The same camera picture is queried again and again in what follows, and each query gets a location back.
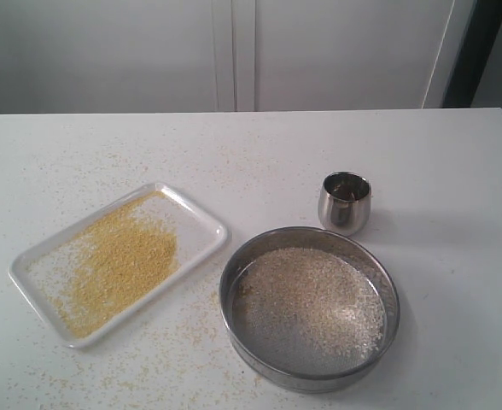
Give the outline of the stainless steel cup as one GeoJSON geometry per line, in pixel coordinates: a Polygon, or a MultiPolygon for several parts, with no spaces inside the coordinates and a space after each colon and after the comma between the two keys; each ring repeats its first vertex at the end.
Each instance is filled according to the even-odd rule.
{"type": "Polygon", "coordinates": [[[329,231],[345,237],[361,231],[371,213],[371,184],[358,174],[336,172],[328,175],[318,199],[318,219],[329,231]]]}

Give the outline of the round steel mesh sieve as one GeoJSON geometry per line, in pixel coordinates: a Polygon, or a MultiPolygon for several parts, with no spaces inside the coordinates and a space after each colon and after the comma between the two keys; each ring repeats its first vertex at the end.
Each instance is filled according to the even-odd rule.
{"type": "Polygon", "coordinates": [[[324,393],[341,390],[367,375],[393,343],[400,322],[396,287],[382,264],[351,239],[308,226],[288,226],[261,233],[242,245],[228,260],[219,282],[219,305],[233,349],[260,376],[287,390],[324,393]],[[261,342],[249,330],[237,306],[237,287],[250,264],[260,256],[285,248],[318,249],[342,258],[361,272],[380,296],[384,308],[383,334],[366,359],[323,356],[299,343],[261,342]]]}

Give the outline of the yellowish grain powder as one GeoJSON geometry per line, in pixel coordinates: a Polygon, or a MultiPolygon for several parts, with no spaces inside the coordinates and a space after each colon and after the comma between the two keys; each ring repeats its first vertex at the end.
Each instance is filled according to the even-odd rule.
{"type": "Polygon", "coordinates": [[[261,342],[364,360],[382,339],[380,296],[361,272],[326,251],[270,251],[250,264],[236,294],[245,326],[261,342]]]}

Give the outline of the yellow millet in tray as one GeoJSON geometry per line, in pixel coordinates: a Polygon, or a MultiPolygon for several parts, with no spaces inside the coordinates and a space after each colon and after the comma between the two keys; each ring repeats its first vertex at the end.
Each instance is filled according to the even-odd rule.
{"type": "Polygon", "coordinates": [[[90,336],[178,269],[178,237],[162,192],[129,202],[29,264],[69,334],[90,336]]]}

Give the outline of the white rectangular plastic tray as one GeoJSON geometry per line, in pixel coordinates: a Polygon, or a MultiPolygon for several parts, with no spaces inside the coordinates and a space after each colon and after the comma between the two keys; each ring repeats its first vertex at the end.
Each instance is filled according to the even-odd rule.
{"type": "Polygon", "coordinates": [[[86,349],[99,343],[151,302],[163,299],[171,288],[194,273],[220,251],[228,241],[229,230],[201,205],[163,182],[145,184],[109,205],[56,232],[19,254],[9,265],[8,274],[35,314],[71,349],[86,349]],[[77,236],[96,222],[125,205],[137,205],[136,216],[164,224],[177,239],[175,272],[115,314],[90,335],[77,337],[69,330],[51,297],[61,294],[62,285],[73,277],[77,264],[71,262],[77,236]]]}

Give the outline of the dark vertical post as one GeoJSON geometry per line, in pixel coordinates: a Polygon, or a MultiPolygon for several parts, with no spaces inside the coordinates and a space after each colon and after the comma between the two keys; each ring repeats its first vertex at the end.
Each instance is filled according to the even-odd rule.
{"type": "Polygon", "coordinates": [[[469,108],[502,24],[502,0],[475,1],[444,93],[443,108],[469,108]]]}

